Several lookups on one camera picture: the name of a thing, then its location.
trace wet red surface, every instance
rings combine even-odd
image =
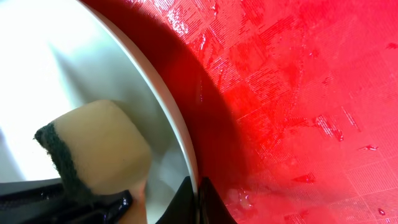
[[[238,223],[397,223],[398,1],[84,2],[162,76]]]

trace grid pattern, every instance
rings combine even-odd
[[[398,1],[84,2],[162,76],[238,223],[398,223]]]

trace white plate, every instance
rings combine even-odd
[[[0,31],[0,170],[9,170],[0,171],[0,182],[58,177],[33,134],[85,103],[110,99],[120,102],[154,152],[149,223],[164,213],[185,176],[197,193],[182,115],[159,74],[116,26],[76,1],[3,1]]]

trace sponge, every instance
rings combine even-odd
[[[112,101],[77,108],[40,128],[35,138],[51,156],[67,194],[78,202],[144,190],[150,147]]]

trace red tablecloth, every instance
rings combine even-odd
[[[398,223],[397,0],[84,0],[160,73],[238,223]]]

